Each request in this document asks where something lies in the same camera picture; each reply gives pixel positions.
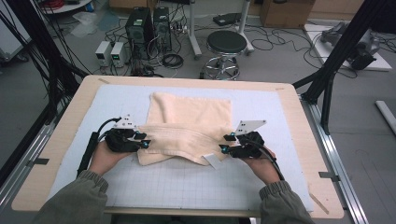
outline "desk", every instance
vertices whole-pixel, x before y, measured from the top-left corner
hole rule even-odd
[[[201,49],[199,48],[197,38],[195,37],[194,33],[194,26],[195,26],[195,0],[190,0],[190,29],[189,29],[189,39],[191,42],[192,49],[194,50],[195,59],[199,59],[202,56]],[[242,14],[241,14],[241,23],[239,24],[238,34],[243,36],[247,41],[247,54],[254,51],[253,46],[250,44],[250,41],[245,36],[245,24],[248,17],[248,7],[250,5],[250,0],[244,0],[244,5],[242,6]]]
[[[58,9],[50,9],[50,8],[44,8],[42,9],[42,12],[44,14],[57,14],[57,13],[63,13],[67,11],[71,11],[80,7],[85,7],[88,4],[91,3],[92,0],[81,0],[78,4],[75,5],[64,5]]]
[[[312,217],[340,218],[344,211],[338,199],[332,181],[320,178],[318,172],[327,172],[320,155],[315,137],[312,134],[303,108],[295,89],[290,84],[262,82],[228,82],[199,79],[145,78],[145,77],[103,77],[89,76],[84,79],[73,101],[64,112],[56,130],[48,141],[40,158],[48,158],[47,165],[35,165],[26,178],[20,192],[12,203],[12,208],[23,211],[37,211],[50,193],[64,153],[72,143],[75,133],[87,113],[96,91],[101,85],[120,84],[136,86],[195,87],[207,89],[235,89],[251,91],[276,91],[281,100],[290,134],[297,150],[300,163],[311,198],[314,202]],[[157,215],[195,215],[258,217],[258,211],[235,213],[219,210],[181,210],[181,209],[141,209],[107,208],[108,213],[157,214]]]

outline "cloth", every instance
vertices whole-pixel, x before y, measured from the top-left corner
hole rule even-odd
[[[149,148],[137,151],[140,164],[149,165],[173,156],[208,165],[204,155],[225,155],[219,145],[229,144],[224,134],[233,131],[229,100],[180,97],[165,92],[150,96],[147,124],[139,131],[152,140]]]
[[[35,224],[100,223],[105,210],[107,182],[89,171],[59,190],[35,216]],[[270,184],[260,191],[262,224],[314,223],[299,196],[286,181]]]

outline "person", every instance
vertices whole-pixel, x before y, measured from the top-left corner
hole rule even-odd
[[[128,155],[130,153],[113,152],[106,141],[100,142],[92,155],[90,168],[50,198],[32,223],[100,223],[106,207],[108,187],[102,175]],[[243,161],[266,185],[260,190],[262,224],[314,223],[300,197],[291,190],[287,181],[279,179],[269,160],[259,158]]]

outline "black metal pole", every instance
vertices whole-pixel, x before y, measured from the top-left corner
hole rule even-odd
[[[328,124],[335,74],[387,2],[388,0],[365,0],[323,66],[311,76],[293,83],[297,89],[312,81],[308,90],[302,94],[303,99],[309,104],[316,104],[319,96],[325,91],[320,124],[326,134],[330,134]]]

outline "folded cloth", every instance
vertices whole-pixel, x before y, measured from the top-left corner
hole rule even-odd
[[[226,155],[220,152],[219,145],[227,144],[223,135],[232,131],[220,126],[207,128],[197,124],[167,123],[148,124],[140,126],[139,130],[148,135],[147,139],[152,139],[149,148],[139,150],[138,157],[142,165],[158,160],[158,154],[184,157],[201,165],[209,165],[203,156],[213,153],[222,161]]]
[[[140,164],[148,165],[180,156],[208,165],[204,155],[225,156],[219,144],[233,131],[231,102],[222,99],[180,97],[164,92],[150,96],[147,124],[139,131],[151,140],[149,148],[137,151]]]

